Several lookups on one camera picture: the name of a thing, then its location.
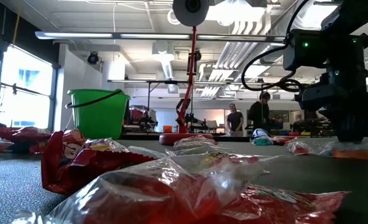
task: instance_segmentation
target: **man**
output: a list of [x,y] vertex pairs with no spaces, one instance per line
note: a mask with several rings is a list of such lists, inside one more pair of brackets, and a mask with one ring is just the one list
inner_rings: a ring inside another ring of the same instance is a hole
[[259,101],[255,102],[251,106],[247,114],[247,118],[253,121],[254,129],[262,128],[269,131],[268,123],[270,122],[270,108],[268,106],[268,102],[270,98],[270,93],[261,93],[259,96]]
[[227,130],[231,137],[243,137],[242,125],[244,124],[244,117],[241,112],[236,111],[234,103],[229,105],[231,113],[227,117]]

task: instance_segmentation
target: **gray table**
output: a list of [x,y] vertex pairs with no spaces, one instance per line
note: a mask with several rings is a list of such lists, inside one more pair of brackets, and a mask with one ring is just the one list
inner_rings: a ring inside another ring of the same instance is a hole
[[[120,141],[164,152],[157,141]],[[248,142],[221,142],[241,154],[287,155],[269,162],[256,184],[306,193],[350,190],[337,212],[336,223],[368,223],[368,161],[318,156],[292,156],[285,147],[251,146]],[[18,209],[48,213],[64,196],[42,189],[40,156],[0,154],[0,223],[11,222]]]

